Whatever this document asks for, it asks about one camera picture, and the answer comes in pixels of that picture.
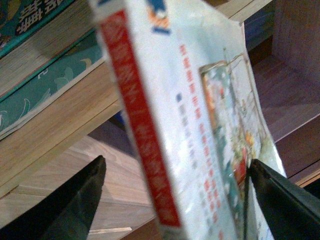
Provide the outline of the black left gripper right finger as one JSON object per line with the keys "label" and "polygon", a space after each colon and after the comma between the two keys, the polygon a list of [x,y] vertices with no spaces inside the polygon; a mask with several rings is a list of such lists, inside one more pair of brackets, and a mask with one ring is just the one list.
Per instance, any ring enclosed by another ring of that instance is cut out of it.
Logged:
{"label": "black left gripper right finger", "polygon": [[256,199],[275,240],[318,240],[320,200],[258,159],[249,167]]}

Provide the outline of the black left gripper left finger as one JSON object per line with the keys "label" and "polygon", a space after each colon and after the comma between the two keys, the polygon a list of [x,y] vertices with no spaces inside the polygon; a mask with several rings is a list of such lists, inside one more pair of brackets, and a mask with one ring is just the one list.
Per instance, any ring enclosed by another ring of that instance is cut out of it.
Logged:
{"label": "black left gripper left finger", "polygon": [[37,205],[0,229],[2,240],[86,240],[100,199],[106,160],[99,155]]}

